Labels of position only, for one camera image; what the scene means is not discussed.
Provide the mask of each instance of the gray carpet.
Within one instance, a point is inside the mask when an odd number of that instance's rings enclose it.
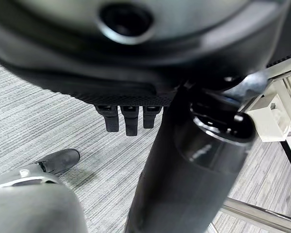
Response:
[[[76,148],[80,163],[61,176],[78,195],[91,233],[122,232],[139,174],[160,124],[126,137],[107,133],[95,108],[42,90],[0,67],[0,174],[54,151]],[[291,165],[279,143],[257,141],[230,196],[291,215]],[[260,229],[218,213],[221,233]]]

